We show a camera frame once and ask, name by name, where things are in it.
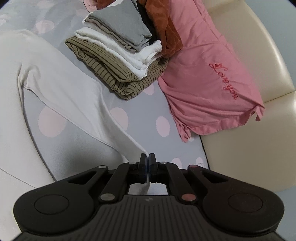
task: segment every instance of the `cloth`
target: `cloth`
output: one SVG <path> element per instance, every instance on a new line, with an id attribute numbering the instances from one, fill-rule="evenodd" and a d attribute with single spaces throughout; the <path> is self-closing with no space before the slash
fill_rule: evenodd
<path id="1" fill-rule="evenodd" d="M 93 12 L 105 7 L 116 6 L 117 4 L 122 3 L 122 1 L 123 0 L 104 0 L 97 2 L 97 0 L 83 0 L 83 3 L 89 12 Z"/>
<path id="2" fill-rule="evenodd" d="M 0 52 L 0 180 L 10 185 L 10 194 L 0 200 L 0 237 L 12 240 L 20 233 L 12 213 L 14 198 L 53 182 L 26 126 L 22 86 L 129 161 L 139 161 L 141 153 L 148 153 L 114 120 L 101 84 L 44 39 L 28 30 L 0 31 Z"/>
<path id="3" fill-rule="evenodd" d="M 146 27 L 149 29 L 149 31 L 151 33 L 151 39 L 148 41 L 149 44 L 151 45 L 156 40 L 158 40 L 156 30 L 154 28 L 153 22 L 151 21 L 151 19 L 147 15 L 146 9 L 141 4 L 139 4 L 138 1 L 136 2 L 136 4 L 137 4 L 138 11 L 141 14 L 141 18 L 142 18 L 143 23 L 146 25 Z"/>
<path id="4" fill-rule="evenodd" d="M 138 0 L 145 7 L 149 18 L 152 20 L 163 49 L 164 58 L 173 56 L 182 47 L 182 41 L 169 16 L 169 0 Z"/>
<path id="5" fill-rule="evenodd" d="M 148 67 L 147 76 L 139 81 L 119 60 L 98 45 L 76 37 L 67 39 L 65 43 L 124 100 L 140 94 L 163 73 L 168 64 L 168 60 L 164 58 L 155 60 Z"/>
<path id="6" fill-rule="evenodd" d="M 184 47 L 158 79 L 184 142 L 263 116 L 260 93 L 232 46 L 215 28 L 202 0 L 170 0 Z"/>
<path id="7" fill-rule="evenodd" d="M 138 50 L 145 47 L 151 38 L 151 33 L 132 0 L 124 0 L 116 6 L 94 11 L 88 18 L 97 20 L 101 24 L 100 28 L 104 26 L 124 41 L 139 47 Z"/>
<path id="8" fill-rule="evenodd" d="M 82 21 L 83 25 L 91 28 L 97 32 L 103 32 L 105 33 L 106 36 L 108 36 L 109 38 L 113 38 L 116 39 L 119 43 L 122 44 L 122 46 L 124 48 L 126 48 L 127 50 L 129 50 L 131 53 L 135 53 L 136 51 L 140 51 L 141 49 L 138 46 L 133 45 L 132 43 L 127 43 L 126 41 L 124 41 L 123 39 L 121 39 L 119 36 L 117 36 L 115 33 L 113 33 L 112 31 L 110 31 L 109 29 L 105 28 L 104 26 L 101 26 L 101 24 L 95 20 L 95 19 L 91 19 L 87 17 Z"/>
<path id="9" fill-rule="evenodd" d="M 113 51 L 113 50 L 107 48 L 106 45 L 104 45 L 100 41 L 88 37 L 88 35 L 86 34 L 86 32 L 88 32 L 87 31 L 87 28 L 81 29 L 81 31 L 79 31 L 79 33 L 75 33 L 75 36 L 76 37 L 79 37 L 79 39 L 82 39 L 82 40 L 85 40 L 85 41 L 90 41 L 92 43 L 95 43 L 98 46 L 100 46 L 101 48 L 103 48 L 105 50 L 105 52 L 108 53 L 109 56 L 110 55 L 114 56 L 117 59 L 117 61 L 121 61 L 130 71 L 132 71 L 137 76 L 138 80 L 141 80 L 142 78 L 144 78 L 145 76 L 147 76 L 148 65 L 143 65 L 144 69 L 137 69 L 137 68 L 135 68 L 130 62 L 128 62 L 123 56 L 121 56 L 116 51 Z M 152 58 L 152 61 L 154 61 L 156 59 L 157 59 L 157 56 L 153 57 Z"/>
<path id="10" fill-rule="evenodd" d="M 146 70 L 154 60 L 160 57 L 159 52 L 162 49 L 160 40 L 157 40 L 154 44 L 146 46 L 140 52 L 131 53 L 125 48 L 122 48 L 122 45 L 110 35 L 105 34 L 101 30 L 95 31 L 91 28 L 79 29 L 75 31 L 75 36 L 79 39 L 99 45 L 116 56 L 127 67 L 131 65 L 138 70 Z"/>

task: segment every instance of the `pink garment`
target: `pink garment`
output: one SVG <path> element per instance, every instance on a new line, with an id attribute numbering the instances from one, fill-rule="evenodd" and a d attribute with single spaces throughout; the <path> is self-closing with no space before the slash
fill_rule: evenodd
<path id="1" fill-rule="evenodd" d="M 83 0 L 84 6 L 89 12 L 93 12 L 98 10 L 98 2 L 97 0 Z"/>
<path id="2" fill-rule="evenodd" d="M 215 28 L 202 0 L 170 0 L 170 17 L 183 49 L 158 78 L 184 142 L 190 130 L 208 135 L 246 124 L 264 105 L 231 44 Z"/>

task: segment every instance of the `bed sheet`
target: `bed sheet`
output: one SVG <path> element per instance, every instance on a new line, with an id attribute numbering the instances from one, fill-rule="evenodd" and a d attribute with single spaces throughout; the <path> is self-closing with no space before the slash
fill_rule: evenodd
<path id="1" fill-rule="evenodd" d="M 87 14 L 82 0 L 10 0 L 0 9 L 0 29 L 32 31 L 100 81 L 64 44 L 75 30 L 83 27 Z M 157 81 L 129 101 L 119 99 L 107 86 L 103 95 L 116 121 L 149 153 L 155 153 L 157 161 L 173 162 L 180 168 L 190 164 L 208 168 L 200 137 L 192 135 L 188 143 L 179 137 Z M 24 116 L 32 140 L 55 180 L 99 164 L 113 169 L 122 159 L 116 150 L 86 134 L 26 89 Z"/>

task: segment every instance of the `pink polka dot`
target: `pink polka dot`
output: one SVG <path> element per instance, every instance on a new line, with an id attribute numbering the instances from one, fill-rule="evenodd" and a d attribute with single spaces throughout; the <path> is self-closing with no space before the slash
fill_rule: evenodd
<path id="1" fill-rule="evenodd" d="M 2 15 L 0 15 L 0 19 L 8 20 L 8 19 L 10 19 L 10 16 L 8 14 L 2 14 Z"/>
<path id="2" fill-rule="evenodd" d="M 6 23 L 6 20 L 5 19 L 0 19 L 0 26 L 2 26 L 5 23 Z"/>
<path id="3" fill-rule="evenodd" d="M 203 160 L 201 157 L 198 157 L 195 161 L 196 165 L 200 166 L 200 167 L 205 167 L 205 165 L 203 164 Z"/>
<path id="4" fill-rule="evenodd" d="M 33 32 L 37 34 L 44 34 L 54 28 L 54 23 L 49 20 L 41 20 L 35 24 Z"/>
<path id="5" fill-rule="evenodd" d="M 172 163 L 176 164 L 180 169 L 182 169 L 182 163 L 181 163 L 181 160 L 178 157 L 175 157 L 172 160 Z"/>
<path id="6" fill-rule="evenodd" d="M 47 106 L 39 114 L 39 130 L 46 137 L 56 137 L 65 129 L 66 124 L 67 120 L 64 117 Z"/>
<path id="7" fill-rule="evenodd" d="M 42 8 L 50 8 L 53 5 L 54 5 L 53 2 L 47 1 L 47 0 L 43 0 L 43 1 L 40 1 L 39 3 L 37 3 L 37 7 L 39 7 L 40 9 L 42 9 Z"/>
<path id="8" fill-rule="evenodd" d="M 115 107 L 110 110 L 110 113 L 117 123 L 126 131 L 128 128 L 128 115 L 126 112 L 119 107 Z"/>
<path id="9" fill-rule="evenodd" d="M 85 18 L 89 12 L 86 9 L 78 9 L 76 10 L 76 15 L 82 18 Z"/>
<path id="10" fill-rule="evenodd" d="M 162 137 L 167 137 L 170 133 L 170 123 L 166 118 L 160 116 L 156 120 L 156 129 L 159 135 Z"/>
<path id="11" fill-rule="evenodd" d="M 146 89 L 143 90 L 144 93 L 147 95 L 153 95 L 154 94 L 154 85 L 153 83 L 149 85 Z"/>

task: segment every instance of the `brown striped fabric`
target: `brown striped fabric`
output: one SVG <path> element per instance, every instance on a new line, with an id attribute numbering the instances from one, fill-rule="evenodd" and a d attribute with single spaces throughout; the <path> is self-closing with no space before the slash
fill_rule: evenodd
<path id="1" fill-rule="evenodd" d="M 65 44 L 124 100 L 140 94 L 168 65 L 167 59 L 157 59 L 148 67 L 147 76 L 138 80 L 119 59 L 96 44 L 76 37 L 68 38 Z"/>

